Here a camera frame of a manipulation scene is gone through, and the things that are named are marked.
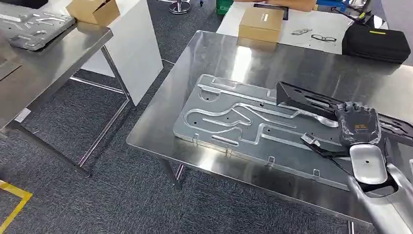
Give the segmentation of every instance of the green object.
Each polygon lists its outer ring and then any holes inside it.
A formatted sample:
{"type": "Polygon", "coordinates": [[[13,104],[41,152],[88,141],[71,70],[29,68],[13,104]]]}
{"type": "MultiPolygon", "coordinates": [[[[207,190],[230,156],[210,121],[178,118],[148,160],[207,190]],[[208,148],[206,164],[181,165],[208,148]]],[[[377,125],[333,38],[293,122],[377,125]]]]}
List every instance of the green object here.
{"type": "Polygon", "coordinates": [[[225,15],[232,3],[233,0],[216,0],[217,1],[217,15],[225,15]]]}

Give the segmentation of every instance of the gray carpet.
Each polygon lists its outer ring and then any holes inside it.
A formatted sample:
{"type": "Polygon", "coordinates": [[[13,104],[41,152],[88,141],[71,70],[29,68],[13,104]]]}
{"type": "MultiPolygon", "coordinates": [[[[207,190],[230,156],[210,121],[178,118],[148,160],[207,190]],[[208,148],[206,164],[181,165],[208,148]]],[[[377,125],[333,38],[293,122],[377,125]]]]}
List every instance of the gray carpet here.
{"type": "MultiPolygon", "coordinates": [[[[214,1],[183,16],[167,3],[148,2],[162,58],[176,61],[198,29],[215,31],[214,1]]],[[[0,179],[33,193],[6,233],[341,234],[345,220],[280,200],[243,184],[185,169],[175,190],[162,165],[125,139],[171,69],[164,70],[137,107],[128,107],[87,162],[82,178],[19,133],[0,140],[0,179]]],[[[112,78],[80,71],[79,77],[115,86],[112,78]]],[[[24,125],[78,161],[123,96],[67,82],[24,125]]],[[[0,190],[0,223],[18,203],[0,190]]],[[[357,226],[356,233],[374,233],[357,226]]]]}

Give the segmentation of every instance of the white panel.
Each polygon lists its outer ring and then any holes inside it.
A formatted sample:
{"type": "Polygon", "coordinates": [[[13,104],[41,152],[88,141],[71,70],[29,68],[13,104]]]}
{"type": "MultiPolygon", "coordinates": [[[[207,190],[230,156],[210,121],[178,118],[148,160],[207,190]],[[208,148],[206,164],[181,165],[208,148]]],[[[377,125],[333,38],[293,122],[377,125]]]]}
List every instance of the white panel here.
{"type": "MultiPolygon", "coordinates": [[[[42,10],[68,14],[71,0],[49,0],[42,10]]],[[[137,105],[162,70],[162,61],[146,0],[116,0],[120,16],[108,27],[113,38],[109,53],[137,105]]],[[[114,77],[102,52],[98,51],[82,69],[114,77]]]]}
{"type": "MultiPolygon", "coordinates": [[[[250,2],[234,2],[224,17],[217,33],[238,36],[238,28],[245,9],[252,7],[250,2]]],[[[320,11],[302,12],[289,10],[289,19],[283,20],[279,43],[298,47],[321,50],[333,54],[341,54],[341,41],[352,20],[347,17],[320,11]],[[303,28],[313,31],[303,35],[291,35],[291,32],[303,28]],[[311,38],[312,34],[323,37],[334,37],[336,42],[326,42],[311,38]]]]}

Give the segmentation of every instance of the black bag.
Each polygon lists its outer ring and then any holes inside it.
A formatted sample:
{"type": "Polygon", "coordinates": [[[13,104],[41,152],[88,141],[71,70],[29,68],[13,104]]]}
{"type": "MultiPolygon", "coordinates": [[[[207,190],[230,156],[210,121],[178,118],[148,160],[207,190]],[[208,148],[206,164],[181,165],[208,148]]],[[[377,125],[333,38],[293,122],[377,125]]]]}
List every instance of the black bag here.
{"type": "Polygon", "coordinates": [[[341,43],[344,55],[402,64],[410,55],[410,47],[403,32],[370,29],[353,24],[341,43]]]}

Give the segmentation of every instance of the silver cover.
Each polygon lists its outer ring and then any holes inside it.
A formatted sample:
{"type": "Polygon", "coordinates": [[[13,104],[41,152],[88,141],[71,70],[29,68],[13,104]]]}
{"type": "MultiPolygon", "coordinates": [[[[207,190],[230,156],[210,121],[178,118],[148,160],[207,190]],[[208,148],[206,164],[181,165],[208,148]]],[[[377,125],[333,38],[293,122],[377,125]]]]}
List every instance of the silver cover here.
{"type": "MultiPolygon", "coordinates": [[[[303,144],[311,134],[322,147],[343,151],[338,128],[313,114],[276,106],[275,90],[203,74],[173,128],[184,140],[347,189],[345,172],[303,144]]],[[[348,160],[338,159],[348,171],[348,160]]]]}
{"type": "Polygon", "coordinates": [[[70,16],[0,2],[0,30],[12,46],[38,50],[74,23],[70,16]]]}
{"type": "Polygon", "coordinates": [[[365,184],[382,184],[387,180],[386,166],[380,148],[372,144],[350,147],[354,177],[365,184]]]}

